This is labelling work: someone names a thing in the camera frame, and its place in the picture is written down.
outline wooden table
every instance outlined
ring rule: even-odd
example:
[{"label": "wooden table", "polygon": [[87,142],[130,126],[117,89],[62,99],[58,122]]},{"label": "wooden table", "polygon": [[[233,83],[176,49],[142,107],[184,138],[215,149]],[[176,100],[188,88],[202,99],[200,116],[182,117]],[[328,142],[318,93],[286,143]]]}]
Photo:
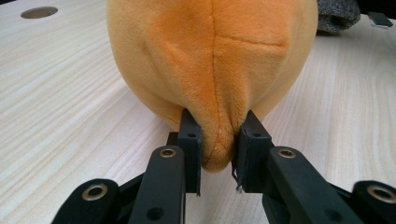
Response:
[{"label": "wooden table", "polygon": [[[33,7],[59,11],[26,20]],[[0,222],[50,223],[81,183],[143,173],[169,131],[125,85],[106,30],[106,1],[0,6]],[[396,186],[396,29],[368,18],[318,35],[299,79],[262,121],[331,183]],[[231,168],[203,173],[188,223],[266,223],[261,196],[235,192]]]}]

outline orange plush toy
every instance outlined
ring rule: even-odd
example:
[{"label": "orange plush toy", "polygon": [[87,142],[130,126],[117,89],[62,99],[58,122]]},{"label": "orange plush toy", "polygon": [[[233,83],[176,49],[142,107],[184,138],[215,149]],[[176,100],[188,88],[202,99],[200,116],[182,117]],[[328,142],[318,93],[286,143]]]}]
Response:
[{"label": "orange plush toy", "polygon": [[177,130],[190,110],[203,167],[223,169],[251,109],[259,119],[300,74],[318,25],[316,0],[108,0],[113,54],[126,83]]}]

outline metal screw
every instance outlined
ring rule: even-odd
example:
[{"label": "metal screw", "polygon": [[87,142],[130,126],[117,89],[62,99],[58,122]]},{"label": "metal screw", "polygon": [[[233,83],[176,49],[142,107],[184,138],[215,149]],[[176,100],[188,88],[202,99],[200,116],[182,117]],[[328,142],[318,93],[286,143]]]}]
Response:
[{"label": "metal screw", "polygon": [[279,154],[279,156],[281,156],[283,158],[287,158],[287,159],[293,159],[296,157],[296,154],[293,151],[286,149],[286,148],[280,149],[277,152],[277,154]]},{"label": "metal screw", "polygon": [[371,185],[367,188],[369,194],[384,203],[396,203],[396,194],[378,185]]},{"label": "metal screw", "polygon": [[160,152],[160,156],[163,158],[171,158],[174,157],[176,154],[177,154],[176,151],[172,148],[166,148],[161,150]]},{"label": "metal screw", "polygon": [[101,199],[106,194],[107,186],[105,184],[94,184],[90,185],[86,190],[84,190],[82,193],[82,199],[85,201],[96,201]]}]

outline light wood surface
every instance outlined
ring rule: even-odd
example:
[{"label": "light wood surface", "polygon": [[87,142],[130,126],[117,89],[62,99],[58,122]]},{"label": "light wood surface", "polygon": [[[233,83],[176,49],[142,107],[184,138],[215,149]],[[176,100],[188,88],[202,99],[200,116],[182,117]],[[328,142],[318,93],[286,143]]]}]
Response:
[{"label": "light wood surface", "polygon": [[[43,6],[59,11],[20,16]],[[396,186],[395,28],[362,16],[338,35],[318,35],[299,79],[262,122],[276,145],[301,150],[341,188],[365,179]],[[120,76],[106,1],[0,6],[0,223],[50,223],[81,183],[125,183],[169,131]],[[187,223],[266,223],[261,196],[234,189],[230,167],[204,172],[202,197],[187,197]]]}]

